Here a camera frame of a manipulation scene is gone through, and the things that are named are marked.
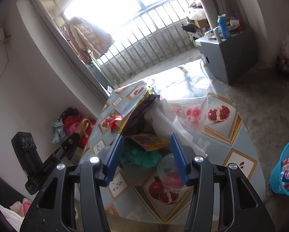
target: concrete wall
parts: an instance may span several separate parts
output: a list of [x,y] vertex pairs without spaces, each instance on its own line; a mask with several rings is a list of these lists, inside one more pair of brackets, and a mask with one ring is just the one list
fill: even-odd
[[[165,27],[160,29],[160,32],[155,31],[154,32],[154,37],[148,36],[146,37],[148,42],[151,44],[152,48],[156,52],[156,54],[153,52],[153,50],[150,48],[149,44],[147,41],[143,38],[139,40],[140,44],[143,46],[143,48],[146,50],[148,55],[144,52],[143,48],[139,43],[134,43],[134,47],[137,50],[137,52],[140,54],[142,57],[144,63],[142,60],[139,58],[137,55],[136,51],[132,46],[128,47],[127,50],[131,54],[132,58],[128,54],[128,52],[123,51],[122,56],[126,59],[128,64],[131,66],[131,68],[136,72],[139,73],[141,70],[145,70],[147,67],[153,66],[154,64],[159,63],[162,60],[165,60],[169,57],[172,57],[173,55],[176,55],[180,52],[184,52],[187,49],[193,48],[188,35],[186,34],[185,31],[182,30],[181,28],[181,23],[180,21],[175,23],[175,26],[168,26],[168,29]],[[124,72],[124,70],[121,68],[121,66],[118,64],[117,60],[115,58],[111,58],[110,61],[117,68],[119,73],[113,68],[111,63],[106,63],[105,65],[107,68],[114,74],[115,80],[120,84],[127,80],[128,78],[134,76],[134,72],[128,67],[126,64],[125,60],[123,59],[120,54],[116,55],[115,58],[119,61],[119,63],[123,66],[123,68],[127,71],[127,74]],[[108,69],[105,67],[101,68],[102,71],[109,77],[111,82],[113,82],[113,76],[109,73]]]
[[241,0],[248,22],[255,30],[261,59],[272,65],[281,40],[289,34],[289,0]]
[[[8,43],[10,62],[0,78],[0,176],[31,198],[25,189],[27,178],[13,151],[11,138],[18,131],[31,132],[44,161],[57,148],[51,143],[51,127],[65,108],[76,107],[93,118],[99,115],[102,104],[73,71],[63,69],[67,63],[27,0],[6,0],[0,8],[1,26],[12,39]],[[27,26],[35,35],[30,34]],[[0,73],[5,64],[2,46]]]

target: blue bottle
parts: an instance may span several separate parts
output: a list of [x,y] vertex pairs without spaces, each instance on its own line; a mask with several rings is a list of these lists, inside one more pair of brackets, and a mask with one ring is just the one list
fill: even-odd
[[228,27],[227,27],[227,24],[226,24],[224,16],[219,16],[218,24],[219,24],[220,29],[221,29],[222,37],[224,39],[230,38],[231,35],[229,33],[229,30],[228,30]]

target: cardboard box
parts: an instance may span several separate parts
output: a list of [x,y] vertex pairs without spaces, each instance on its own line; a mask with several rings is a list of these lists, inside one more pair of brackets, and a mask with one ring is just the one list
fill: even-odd
[[207,19],[203,19],[203,20],[199,20],[199,21],[193,20],[193,21],[194,21],[194,24],[200,29],[210,27]]

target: white wall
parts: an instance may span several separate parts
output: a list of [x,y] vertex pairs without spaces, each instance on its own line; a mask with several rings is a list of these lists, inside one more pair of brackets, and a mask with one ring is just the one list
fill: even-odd
[[[0,176],[20,193],[31,197],[25,189],[27,178],[11,145],[12,137],[18,131],[31,132],[44,161],[57,148],[51,143],[51,127],[65,108],[76,107],[84,115],[93,117],[99,115],[102,104],[94,100],[82,81],[73,77],[72,70],[63,69],[63,56],[43,26],[37,23],[27,0],[21,1],[18,7],[17,0],[6,0],[0,8],[0,27],[6,35],[12,35],[8,43],[10,62],[0,78]],[[26,25],[31,31],[37,31],[38,44]],[[0,73],[5,63],[2,46]],[[59,64],[56,69],[60,70],[54,70],[54,64]]]
[[257,33],[261,59],[274,64],[281,40],[289,33],[289,0],[241,0],[241,3]]

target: teal crumpled bag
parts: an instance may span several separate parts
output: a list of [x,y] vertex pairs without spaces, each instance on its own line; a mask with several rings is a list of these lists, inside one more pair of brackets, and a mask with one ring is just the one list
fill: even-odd
[[125,147],[121,161],[125,164],[141,165],[145,168],[156,167],[162,156],[157,151],[141,151],[135,147]]

